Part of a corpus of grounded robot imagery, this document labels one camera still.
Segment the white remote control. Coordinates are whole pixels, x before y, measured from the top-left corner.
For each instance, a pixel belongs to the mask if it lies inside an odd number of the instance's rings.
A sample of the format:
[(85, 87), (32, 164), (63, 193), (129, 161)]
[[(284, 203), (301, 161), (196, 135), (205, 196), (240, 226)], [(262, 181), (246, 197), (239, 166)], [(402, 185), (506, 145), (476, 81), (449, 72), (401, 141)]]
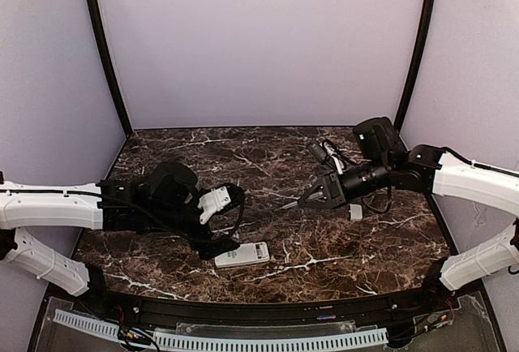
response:
[(270, 261), (266, 242), (244, 243), (238, 249), (227, 251), (214, 259), (217, 268), (232, 268), (262, 264)]

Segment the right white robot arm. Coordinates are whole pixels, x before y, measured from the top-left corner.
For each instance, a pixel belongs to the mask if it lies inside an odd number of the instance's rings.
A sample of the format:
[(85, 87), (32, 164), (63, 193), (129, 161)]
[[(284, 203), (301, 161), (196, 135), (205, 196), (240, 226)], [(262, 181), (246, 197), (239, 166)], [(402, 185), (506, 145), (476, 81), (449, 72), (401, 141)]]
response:
[[(469, 160), (451, 148), (405, 147), (389, 118), (359, 123), (353, 135), (364, 163), (337, 167), (298, 199), (300, 208), (335, 209), (379, 189), (414, 191), (474, 201), (516, 216), (518, 173)], [(461, 287), (518, 263), (518, 224), (459, 255), (436, 261), (422, 287), (437, 292)]]

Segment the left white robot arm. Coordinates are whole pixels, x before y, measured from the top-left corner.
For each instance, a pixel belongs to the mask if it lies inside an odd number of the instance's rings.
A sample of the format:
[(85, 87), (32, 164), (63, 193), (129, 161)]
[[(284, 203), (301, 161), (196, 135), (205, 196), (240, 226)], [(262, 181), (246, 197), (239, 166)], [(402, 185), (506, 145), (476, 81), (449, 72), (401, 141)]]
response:
[(162, 162), (153, 172), (130, 182), (105, 180), (70, 187), (39, 187), (1, 182), (1, 259), (13, 263), (78, 297), (102, 291), (102, 271), (71, 260), (37, 241), (29, 226), (80, 227), (89, 230), (169, 231), (185, 238), (203, 260), (237, 243), (215, 237), (211, 217), (235, 206), (233, 187), (197, 187), (187, 166)]

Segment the white battery cover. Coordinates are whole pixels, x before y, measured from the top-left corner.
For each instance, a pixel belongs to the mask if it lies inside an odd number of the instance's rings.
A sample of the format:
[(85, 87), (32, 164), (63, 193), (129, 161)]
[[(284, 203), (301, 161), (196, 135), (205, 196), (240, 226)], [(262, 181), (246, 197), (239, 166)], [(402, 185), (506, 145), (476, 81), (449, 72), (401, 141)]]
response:
[(359, 204), (349, 205), (349, 220), (350, 221), (361, 221), (363, 219), (362, 206)]

